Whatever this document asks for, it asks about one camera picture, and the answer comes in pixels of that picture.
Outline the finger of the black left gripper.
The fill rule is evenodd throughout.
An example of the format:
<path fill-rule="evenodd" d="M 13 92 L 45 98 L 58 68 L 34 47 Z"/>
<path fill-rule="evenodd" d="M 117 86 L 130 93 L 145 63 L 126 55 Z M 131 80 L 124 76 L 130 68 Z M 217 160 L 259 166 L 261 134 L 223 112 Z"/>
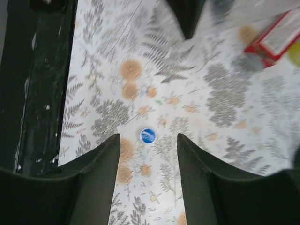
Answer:
<path fill-rule="evenodd" d="M 167 0 L 185 39 L 192 39 L 206 0 Z"/>

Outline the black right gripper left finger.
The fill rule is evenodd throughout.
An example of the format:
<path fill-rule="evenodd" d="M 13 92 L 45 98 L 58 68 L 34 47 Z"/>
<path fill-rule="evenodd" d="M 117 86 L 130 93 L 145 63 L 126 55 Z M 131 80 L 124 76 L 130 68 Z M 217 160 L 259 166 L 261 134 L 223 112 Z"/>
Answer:
<path fill-rule="evenodd" d="M 120 157 L 120 135 L 48 171 L 25 176 L 0 171 L 3 225 L 106 225 Z"/>

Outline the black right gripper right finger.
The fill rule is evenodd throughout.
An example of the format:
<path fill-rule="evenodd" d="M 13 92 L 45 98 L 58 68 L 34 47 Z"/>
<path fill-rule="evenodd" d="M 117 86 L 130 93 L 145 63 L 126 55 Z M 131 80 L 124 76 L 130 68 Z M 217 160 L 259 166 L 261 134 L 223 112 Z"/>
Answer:
<path fill-rule="evenodd" d="M 291 169 L 268 176 L 236 168 L 184 134 L 177 136 L 177 155 L 189 225 L 299 224 L 299 153 Z"/>

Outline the blue white cap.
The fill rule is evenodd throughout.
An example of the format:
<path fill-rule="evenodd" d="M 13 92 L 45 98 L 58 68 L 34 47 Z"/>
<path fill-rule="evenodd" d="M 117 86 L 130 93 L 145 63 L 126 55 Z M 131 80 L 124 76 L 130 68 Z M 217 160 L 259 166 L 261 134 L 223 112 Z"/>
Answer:
<path fill-rule="evenodd" d="M 143 127 L 139 132 L 139 139 L 143 144 L 153 144 L 157 138 L 155 129 Z"/>

